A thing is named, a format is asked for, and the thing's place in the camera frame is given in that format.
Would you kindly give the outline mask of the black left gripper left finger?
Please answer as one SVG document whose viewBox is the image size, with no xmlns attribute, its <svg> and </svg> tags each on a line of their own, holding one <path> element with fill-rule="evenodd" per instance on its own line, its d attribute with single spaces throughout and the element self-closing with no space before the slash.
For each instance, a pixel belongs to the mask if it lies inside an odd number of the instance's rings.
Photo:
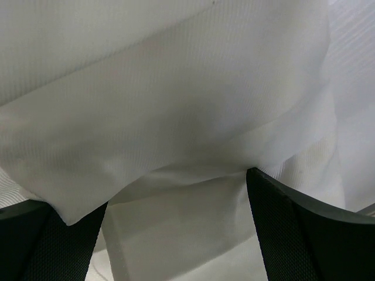
<svg viewBox="0 0 375 281">
<path fill-rule="evenodd" d="M 84 280 L 107 206 L 68 226 L 47 203 L 1 209 L 1 280 Z"/>
</svg>

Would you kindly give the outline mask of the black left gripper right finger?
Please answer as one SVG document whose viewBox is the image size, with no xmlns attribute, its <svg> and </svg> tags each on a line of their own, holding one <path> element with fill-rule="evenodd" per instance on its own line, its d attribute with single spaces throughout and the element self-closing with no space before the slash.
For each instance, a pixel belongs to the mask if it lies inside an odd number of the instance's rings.
<svg viewBox="0 0 375 281">
<path fill-rule="evenodd" d="M 268 280 L 374 280 L 374 217 L 294 190 L 257 168 L 247 193 Z"/>
</svg>

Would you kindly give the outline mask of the white pleated skirt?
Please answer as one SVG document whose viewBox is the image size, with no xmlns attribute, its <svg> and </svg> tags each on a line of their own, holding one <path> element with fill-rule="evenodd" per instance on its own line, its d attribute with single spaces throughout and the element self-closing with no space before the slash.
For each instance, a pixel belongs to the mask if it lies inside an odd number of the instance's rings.
<svg viewBox="0 0 375 281">
<path fill-rule="evenodd" d="M 1 206 L 107 203 L 88 280 L 265 280 L 252 167 L 374 203 L 373 1 L 1 2 Z"/>
</svg>

